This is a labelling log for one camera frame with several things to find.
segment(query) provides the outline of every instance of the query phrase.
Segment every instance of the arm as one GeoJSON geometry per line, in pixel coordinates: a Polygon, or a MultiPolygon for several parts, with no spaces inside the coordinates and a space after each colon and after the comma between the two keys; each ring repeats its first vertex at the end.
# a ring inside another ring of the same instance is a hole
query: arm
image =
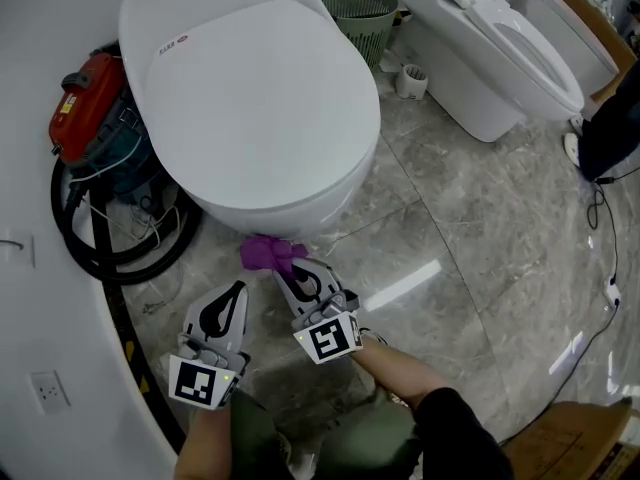
{"type": "Polygon", "coordinates": [[[391,391],[413,411],[422,399],[439,388],[451,387],[433,369],[404,352],[387,347],[363,336],[362,350],[351,357],[388,391],[391,391]]]}
{"type": "Polygon", "coordinates": [[[197,412],[182,446],[175,480],[228,480],[231,477],[231,410],[197,412]]]}
{"type": "Polygon", "coordinates": [[[399,350],[367,337],[363,344],[351,357],[413,410],[425,452],[425,478],[513,479],[509,460],[447,381],[399,350]]]}

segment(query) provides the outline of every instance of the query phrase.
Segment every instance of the white toilet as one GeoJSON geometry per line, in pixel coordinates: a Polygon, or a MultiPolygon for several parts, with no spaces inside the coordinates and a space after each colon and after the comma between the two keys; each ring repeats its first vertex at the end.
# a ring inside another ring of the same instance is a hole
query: white toilet
{"type": "Polygon", "coordinates": [[[429,93],[469,134],[493,142],[524,115],[564,120],[584,99],[547,39],[506,0],[403,0],[401,58],[424,65],[429,93]]]}
{"type": "Polygon", "coordinates": [[[609,52],[564,0],[529,0],[527,19],[566,61],[585,101],[618,74],[609,52]]]}
{"type": "Polygon", "coordinates": [[[380,108],[321,0],[124,0],[119,36],[158,158],[203,209],[284,238],[346,209],[380,108]]]}

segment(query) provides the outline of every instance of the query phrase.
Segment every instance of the power strip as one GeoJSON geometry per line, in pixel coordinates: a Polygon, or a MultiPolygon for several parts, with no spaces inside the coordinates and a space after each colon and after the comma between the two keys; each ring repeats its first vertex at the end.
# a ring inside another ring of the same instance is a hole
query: power strip
{"type": "Polygon", "coordinates": [[[616,280],[614,277],[610,277],[604,283],[604,294],[613,308],[620,306],[620,290],[618,290],[618,287],[616,286],[616,280]]]}

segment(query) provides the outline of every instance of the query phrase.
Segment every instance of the black sleeve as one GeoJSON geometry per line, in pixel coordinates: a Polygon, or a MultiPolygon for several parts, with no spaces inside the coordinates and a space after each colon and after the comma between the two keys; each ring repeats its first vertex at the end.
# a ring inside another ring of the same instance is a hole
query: black sleeve
{"type": "Polygon", "coordinates": [[[454,389],[429,393],[415,420],[424,449],[425,480],[513,479],[509,459],[454,389]]]}

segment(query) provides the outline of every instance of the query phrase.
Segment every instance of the green pants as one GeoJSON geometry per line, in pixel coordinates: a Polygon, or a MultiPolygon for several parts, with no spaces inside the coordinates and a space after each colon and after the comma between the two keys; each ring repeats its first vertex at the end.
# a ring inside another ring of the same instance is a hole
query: green pants
{"type": "MultiPolygon", "coordinates": [[[[341,420],[320,449],[314,480],[408,479],[422,451],[411,412],[381,401],[341,420]]],[[[292,479],[269,413],[249,395],[231,399],[233,480],[292,479]]]]}

